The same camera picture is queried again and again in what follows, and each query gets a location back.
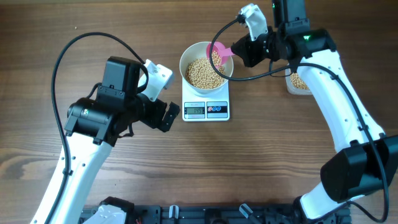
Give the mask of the pink plastic scoop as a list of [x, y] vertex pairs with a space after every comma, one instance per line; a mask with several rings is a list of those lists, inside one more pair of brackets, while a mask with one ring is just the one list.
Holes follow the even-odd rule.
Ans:
[[215, 42], [213, 44], [212, 50], [210, 50], [210, 47], [211, 47], [211, 44], [208, 44], [208, 46], [206, 47], [207, 58], [210, 58], [210, 52], [212, 53], [212, 51], [215, 50], [216, 52], [218, 52], [218, 54], [222, 58], [221, 65], [224, 65], [226, 63], [227, 59], [229, 59], [230, 57], [232, 57], [234, 55], [231, 48], [226, 48], [221, 42]]

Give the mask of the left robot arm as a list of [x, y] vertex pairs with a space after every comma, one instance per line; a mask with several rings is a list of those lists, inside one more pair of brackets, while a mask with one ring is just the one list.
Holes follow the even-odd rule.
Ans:
[[133, 136], [133, 123], [170, 130], [180, 107], [158, 96], [173, 80], [173, 71], [150, 60], [107, 60], [96, 98], [81, 98], [68, 109], [69, 151], [61, 152], [32, 223], [76, 223], [99, 169], [124, 131]]

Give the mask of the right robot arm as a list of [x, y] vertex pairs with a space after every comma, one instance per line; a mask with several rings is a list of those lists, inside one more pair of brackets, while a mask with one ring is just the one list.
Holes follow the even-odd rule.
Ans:
[[308, 86], [331, 131], [336, 155], [320, 170], [320, 183], [299, 199], [307, 223], [331, 215], [378, 190], [388, 194], [397, 170], [397, 137], [386, 136], [349, 82], [336, 44], [325, 29], [313, 30], [303, 1], [274, 1], [274, 26], [255, 4], [236, 22], [249, 33], [232, 45], [245, 66], [268, 59], [288, 61], [287, 70]]

